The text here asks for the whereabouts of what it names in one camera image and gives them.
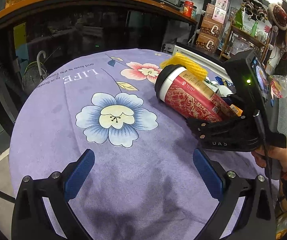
person's hand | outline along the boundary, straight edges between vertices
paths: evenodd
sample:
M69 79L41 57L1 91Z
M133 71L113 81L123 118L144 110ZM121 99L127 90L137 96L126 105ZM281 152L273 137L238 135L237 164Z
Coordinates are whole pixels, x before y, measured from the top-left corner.
M283 149L274 146L267 146L267 150L268 150L268 156L279 160L282 166L282 171L287 172L287 148ZM259 167L261 168L266 167L266 161L262 158L262 156L264 156L263 147L254 150L253 152L251 152L251 154L253 155L256 164Z

silver bolt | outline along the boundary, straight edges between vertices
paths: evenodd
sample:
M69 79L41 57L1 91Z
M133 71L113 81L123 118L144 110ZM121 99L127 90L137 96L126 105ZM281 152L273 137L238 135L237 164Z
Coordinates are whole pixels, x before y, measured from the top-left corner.
M57 179L57 178L59 178L59 176L60 176L60 172L59 171L55 171L55 172L53 172L51 174L51 178L53 178L53 179Z
M265 178L262 175L259 175L258 180L260 180L261 182L264 182Z
M233 171L228 171L227 174L230 178L234 178L236 176L236 174Z
M30 176L24 176L22 179L24 182L28 182L30 180Z

brown box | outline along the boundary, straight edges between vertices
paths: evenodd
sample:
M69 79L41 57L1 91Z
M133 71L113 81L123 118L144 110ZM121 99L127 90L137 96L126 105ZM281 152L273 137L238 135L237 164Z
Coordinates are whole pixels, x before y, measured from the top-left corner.
M200 32L218 38L220 36L221 29L222 29L222 23L217 22L213 19L204 18L201 24Z
M211 3L207 4L207 9L205 10L205 18L212 19L213 13L214 13L215 6Z
M218 39L206 33L199 33L196 46L208 52L214 53L217 49Z

pink card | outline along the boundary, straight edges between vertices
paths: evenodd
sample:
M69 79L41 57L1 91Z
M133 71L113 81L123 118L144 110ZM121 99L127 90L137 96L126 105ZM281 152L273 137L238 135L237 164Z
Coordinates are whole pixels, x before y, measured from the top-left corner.
M226 17L226 11L225 10L222 10L222 9L220 9L218 7L214 8L214 12L213 12L213 15L212 15L212 19L213 20L223 24L225 17Z
M215 6L226 11L228 7L228 1L229 0L216 0Z

fur-trimmed hat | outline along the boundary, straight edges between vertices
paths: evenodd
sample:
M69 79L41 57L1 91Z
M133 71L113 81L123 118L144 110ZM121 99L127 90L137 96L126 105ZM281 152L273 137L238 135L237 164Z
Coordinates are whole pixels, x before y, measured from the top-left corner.
M268 6L268 19L271 24L276 24L280 30L287 29L287 13L276 3L271 3Z

